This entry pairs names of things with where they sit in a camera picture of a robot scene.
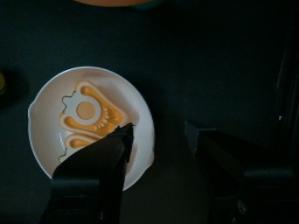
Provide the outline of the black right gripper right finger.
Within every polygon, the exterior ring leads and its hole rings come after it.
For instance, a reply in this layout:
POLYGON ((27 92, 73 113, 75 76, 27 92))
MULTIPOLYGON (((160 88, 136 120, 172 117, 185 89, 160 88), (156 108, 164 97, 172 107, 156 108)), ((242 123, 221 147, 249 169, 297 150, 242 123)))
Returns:
POLYGON ((299 224, 296 167, 196 122, 184 122, 184 135, 208 188, 206 224, 299 224))

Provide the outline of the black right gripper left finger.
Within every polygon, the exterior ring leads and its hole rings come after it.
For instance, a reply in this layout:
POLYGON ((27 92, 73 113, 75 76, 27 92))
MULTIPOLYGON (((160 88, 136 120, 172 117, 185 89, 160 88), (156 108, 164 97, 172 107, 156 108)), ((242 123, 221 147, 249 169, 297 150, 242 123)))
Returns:
POLYGON ((118 224, 132 144, 129 123, 57 166, 38 224, 118 224))

